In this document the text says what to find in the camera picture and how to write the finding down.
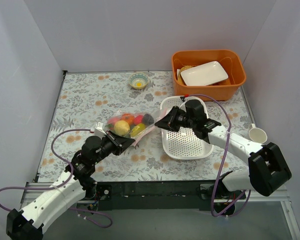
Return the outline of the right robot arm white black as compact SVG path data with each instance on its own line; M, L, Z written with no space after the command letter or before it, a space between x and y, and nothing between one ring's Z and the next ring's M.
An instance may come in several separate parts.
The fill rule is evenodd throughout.
M226 150L248 165L246 171L233 171L222 176L216 186L217 195L222 199L243 190L254 190L268 197L292 177L276 144L256 143L230 133L220 122L208 118L203 110L182 110L174 106L155 126L171 132L191 129L197 138Z

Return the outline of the green avocado toy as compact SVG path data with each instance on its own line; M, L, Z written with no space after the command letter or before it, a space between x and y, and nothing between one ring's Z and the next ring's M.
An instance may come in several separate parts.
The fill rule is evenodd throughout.
M142 118L142 123L145 124L146 126L150 126L152 124L154 124L154 118L152 117L152 115L146 113L143 118Z

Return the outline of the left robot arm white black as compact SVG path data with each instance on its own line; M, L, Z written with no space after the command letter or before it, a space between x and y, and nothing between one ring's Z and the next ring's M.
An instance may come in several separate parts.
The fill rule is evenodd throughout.
M72 205L96 196L96 183L91 177L96 164L111 154L121 155L134 142L111 131L102 137L88 137L48 190L22 209L8 213L6 234L12 240L41 240L49 226Z

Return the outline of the yellow starfruit toy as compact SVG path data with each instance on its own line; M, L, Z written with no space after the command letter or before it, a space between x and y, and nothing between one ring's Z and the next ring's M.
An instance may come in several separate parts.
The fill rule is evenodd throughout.
M143 123L139 123L136 126L133 127L133 129L130 132L130 137L135 138L137 135L139 135L142 131L146 129L146 125Z

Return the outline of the yellow lemon toy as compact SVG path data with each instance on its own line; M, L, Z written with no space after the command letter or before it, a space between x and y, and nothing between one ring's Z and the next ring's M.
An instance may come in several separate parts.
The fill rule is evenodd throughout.
M119 120L114 124L114 131L119 136L125 136L130 132L130 125L125 120Z

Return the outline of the orange pumpkin toy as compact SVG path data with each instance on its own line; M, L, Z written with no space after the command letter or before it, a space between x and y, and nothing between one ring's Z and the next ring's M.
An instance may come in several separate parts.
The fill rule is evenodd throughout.
M125 113L121 116L121 120L127 122L130 126L133 124L135 116L131 113Z

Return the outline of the pink peach toy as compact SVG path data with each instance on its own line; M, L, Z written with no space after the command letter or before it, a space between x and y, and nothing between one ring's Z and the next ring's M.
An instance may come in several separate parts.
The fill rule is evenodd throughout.
M108 124L108 125L113 125L113 124L115 124L116 122L117 122L116 119L109 119L109 120L107 121L107 124Z

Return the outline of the clear zip top bag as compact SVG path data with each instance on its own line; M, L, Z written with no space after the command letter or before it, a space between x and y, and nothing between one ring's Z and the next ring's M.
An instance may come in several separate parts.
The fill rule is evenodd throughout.
M129 139L133 139L135 147L139 141L155 129L155 123L161 120L167 113L166 109L158 109L151 112L123 112L118 110L109 118L103 130Z

